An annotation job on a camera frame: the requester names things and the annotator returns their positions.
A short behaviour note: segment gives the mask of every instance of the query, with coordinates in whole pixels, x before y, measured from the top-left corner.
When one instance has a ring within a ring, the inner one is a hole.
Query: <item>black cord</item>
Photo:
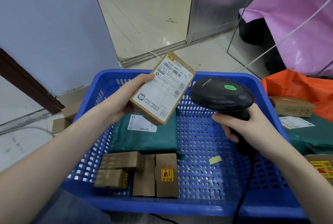
[[[243,201],[244,201],[244,199],[246,197],[246,194],[248,192],[248,189],[250,187],[251,180],[252,180],[252,177],[253,177],[253,174],[254,174],[254,165],[255,165],[254,155],[249,156],[249,159],[250,159],[250,164],[251,164],[250,175],[249,175],[249,177],[247,179],[247,183],[246,183],[246,185],[244,187],[243,194],[240,197],[240,200],[239,200],[238,205],[236,207],[236,211],[233,214],[232,224],[236,224],[237,221],[238,221],[239,210],[240,210],[240,208],[241,208],[241,206],[243,204]]]
[[[173,221],[173,220],[169,220],[169,219],[163,218],[162,216],[159,216],[159,215],[154,214],[154,213],[150,213],[150,215],[155,216],[155,217],[157,217],[157,218],[159,218],[159,219],[161,219],[161,220],[164,220],[164,221],[167,221],[167,222],[171,222],[171,223],[173,223],[173,224],[179,224],[178,222],[175,222],[175,221]]]

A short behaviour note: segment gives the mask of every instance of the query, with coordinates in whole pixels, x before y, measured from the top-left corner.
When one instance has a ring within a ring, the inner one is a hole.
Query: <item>hand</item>
[[[130,97],[136,91],[140,85],[146,82],[150,82],[154,79],[155,74],[140,74],[131,81],[125,83],[114,94],[108,97],[101,104],[107,106],[110,114],[111,124],[120,120],[127,113],[134,111],[134,108],[128,103]]]
[[[248,108],[248,111],[250,113],[248,121],[220,113],[214,114],[212,119],[222,125],[226,136],[233,142],[238,142],[239,139],[236,135],[231,134],[230,128],[238,131],[251,146],[268,159],[277,154],[278,151],[283,152],[286,146],[290,146],[269,122],[257,104],[254,103]]]

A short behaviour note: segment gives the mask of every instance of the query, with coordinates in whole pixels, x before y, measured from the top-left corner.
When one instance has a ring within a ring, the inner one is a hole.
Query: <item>black barcode scanner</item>
[[[244,85],[228,79],[206,77],[197,81],[190,92],[194,104],[240,120],[249,120],[248,108],[254,103],[253,93]],[[231,133],[239,138],[236,149],[244,156],[253,156],[254,149],[235,129]]]

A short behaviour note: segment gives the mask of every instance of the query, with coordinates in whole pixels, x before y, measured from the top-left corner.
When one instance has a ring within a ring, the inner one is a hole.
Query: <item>blue plastic basket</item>
[[[148,70],[104,70],[98,73],[75,117],[77,120],[93,106],[113,94],[125,82]],[[285,131],[261,83],[245,73],[197,72],[193,83],[203,77],[220,77],[247,86],[255,95],[262,112],[287,139]],[[178,162],[180,196],[177,199],[132,197],[130,182],[127,190],[93,188],[102,155],[112,143],[110,126],[91,150],[68,175],[62,187],[101,210],[165,213],[182,215],[233,215],[246,184],[250,163],[235,151],[223,129],[211,119],[213,111],[193,104],[187,89],[178,108],[179,147],[186,155]],[[209,159],[220,155],[222,161],[214,165]],[[305,215],[273,163],[257,155],[255,175],[250,190],[240,210],[241,216],[305,218]]]

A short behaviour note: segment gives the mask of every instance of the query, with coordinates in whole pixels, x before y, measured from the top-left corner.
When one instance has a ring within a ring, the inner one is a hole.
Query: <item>orange plastic bag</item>
[[[302,98],[316,106],[314,113],[333,123],[333,80],[310,78],[284,70],[261,80],[270,96]]]

